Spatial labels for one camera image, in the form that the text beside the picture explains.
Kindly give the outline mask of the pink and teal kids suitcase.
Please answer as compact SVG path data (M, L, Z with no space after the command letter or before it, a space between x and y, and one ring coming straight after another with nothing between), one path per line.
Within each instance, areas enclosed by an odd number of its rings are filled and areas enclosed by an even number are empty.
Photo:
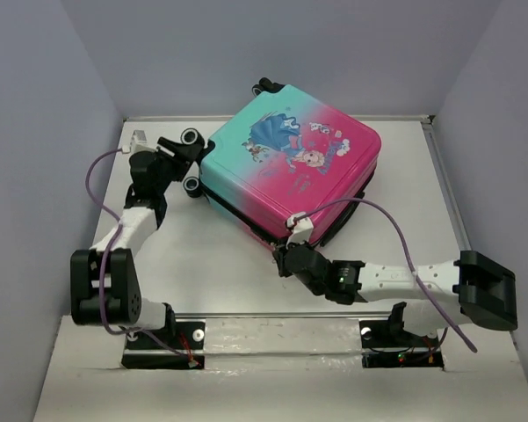
M199 173L183 182L262 244L288 237L312 212L309 242L324 246L355 212L376 170L378 133L290 84L263 77L252 99L209 136Z

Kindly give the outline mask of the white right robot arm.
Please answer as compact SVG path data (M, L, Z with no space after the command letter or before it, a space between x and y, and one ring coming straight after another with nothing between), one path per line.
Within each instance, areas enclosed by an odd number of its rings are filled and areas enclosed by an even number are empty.
M490 331L518 327L515 274L478 251L416 269L329 260L308 244L281 246L272 256L280 276L295 277L328 301L392 301L387 335L398 345L462 324Z

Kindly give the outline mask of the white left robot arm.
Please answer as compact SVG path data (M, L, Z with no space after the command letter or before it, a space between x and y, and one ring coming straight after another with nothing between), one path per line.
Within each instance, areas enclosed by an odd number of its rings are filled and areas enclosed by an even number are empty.
M88 250L71 256L70 308L75 324L102 326L112 335L143 332L159 347L175 341L175 313L168 303L142 297L134 258L162 226L169 185L185 179L204 147L199 131L187 128L177 142L162 137L154 148L133 141L118 150L129 157L131 184L122 213L97 203L114 218L114 228Z

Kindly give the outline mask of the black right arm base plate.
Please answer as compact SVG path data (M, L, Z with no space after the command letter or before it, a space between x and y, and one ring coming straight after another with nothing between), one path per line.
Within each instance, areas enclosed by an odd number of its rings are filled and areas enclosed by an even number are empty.
M392 333L385 320L359 322L362 366L365 369L444 368L437 335L420 337L405 331Z

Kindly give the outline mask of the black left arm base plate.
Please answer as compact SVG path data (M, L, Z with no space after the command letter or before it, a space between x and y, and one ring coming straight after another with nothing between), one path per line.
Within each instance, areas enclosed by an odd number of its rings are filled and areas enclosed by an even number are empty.
M205 337L205 320L178 319L174 335L159 330L127 336L120 363L125 369L202 370Z

